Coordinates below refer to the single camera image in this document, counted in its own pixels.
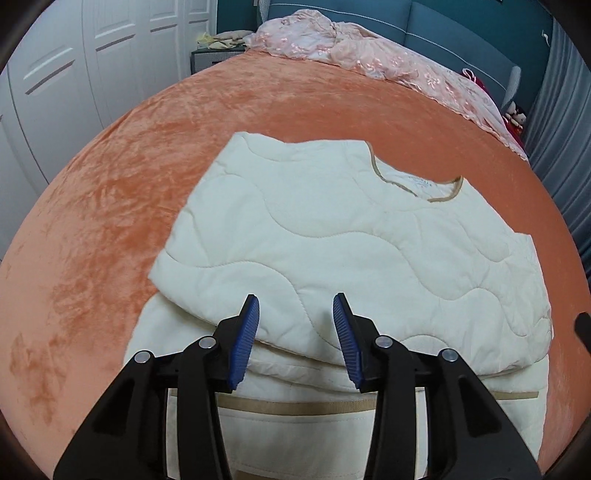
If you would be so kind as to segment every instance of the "wardrobe door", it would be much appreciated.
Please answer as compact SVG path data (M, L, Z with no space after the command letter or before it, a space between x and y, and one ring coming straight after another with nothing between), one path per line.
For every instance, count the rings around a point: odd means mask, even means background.
M4 70L0 73L0 260L45 187L18 124Z
M150 91L154 95L188 77L190 56L185 53L183 0L150 0L148 4L148 49Z
M186 15L185 48L190 54L197 48L197 39L205 32L217 33L217 0L184 0Z
M82 3L56 0L8 62L22 130L47 180L102 130L82 44Z
M150 0L83 0L82 24L90 84L106 127L148 97Z

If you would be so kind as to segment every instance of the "pink blanket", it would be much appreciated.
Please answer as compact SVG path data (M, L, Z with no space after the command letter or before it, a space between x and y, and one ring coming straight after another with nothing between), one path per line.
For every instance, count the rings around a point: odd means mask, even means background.
M330 63L404 85L471 120L527 161L498 108L476 83L357 24L303 9L269 20L245 41L274 56Z

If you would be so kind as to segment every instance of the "orange velvet blanket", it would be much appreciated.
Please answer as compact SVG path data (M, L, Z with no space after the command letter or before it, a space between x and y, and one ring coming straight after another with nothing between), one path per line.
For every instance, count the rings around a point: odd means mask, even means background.
M532 235L555 338L539 463L550 466L591 406L591 359L575 338L591 309L579 256L529 165L435 101L335 66L249 52L150 98L56 177L0 266L0 409L49 475L121 368L147 274L187 196L236 131L286 142L369 141L400 170L465 176Z

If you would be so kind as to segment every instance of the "white quilted garment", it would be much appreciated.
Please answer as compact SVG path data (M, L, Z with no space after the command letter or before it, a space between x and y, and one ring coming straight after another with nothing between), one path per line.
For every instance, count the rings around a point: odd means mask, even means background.
M372 157L363 141L235 134L150 279L213 324L254 293L260 342L330 364L343 365L338 292L382 334L427 353L454 348L479 375L543 359L550 303L531 237L466 179L435 184Z
M233 397L290 408L363 401L332 322L342 291L356 314L410 349L457 349L491 391L509 394L499 403L537 457L551 323L531 238L513 232L467 180L435 184L372 158L363 141L236 134L154 264L160 293L145 305L124 361L142 349L182 351L254 293L258 341ZM424 403L419 391L416 478L427 464ZM363 478L372 410L219 411L233 471ZM168 475L179 478L174 397L167 419Z

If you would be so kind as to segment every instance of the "red fabric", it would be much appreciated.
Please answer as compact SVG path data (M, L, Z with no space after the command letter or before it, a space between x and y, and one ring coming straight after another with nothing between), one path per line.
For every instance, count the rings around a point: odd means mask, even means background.
M481 89L483 89L486 92L486 94L488 96L491 96L491 94L486 89L484 83L482 83L482 80L480 80L480 78L478 78L476 75L474 75L474 72L472 72L470 69L463 69L462 75L464 75L464 77L466 77L467 79L476 83Z
M520 131L517 129L517 127L515 125L513 125L511 122L509 122L509 120L507 120L505 117L503 117L503 120L505 121L505 126L507 127L507 130L509 131L509 133L513 136L513 138L515 138L515 141L519 144L519 146L525 150L525 148L523 146L523 142L521 141L521 137L519 136Z

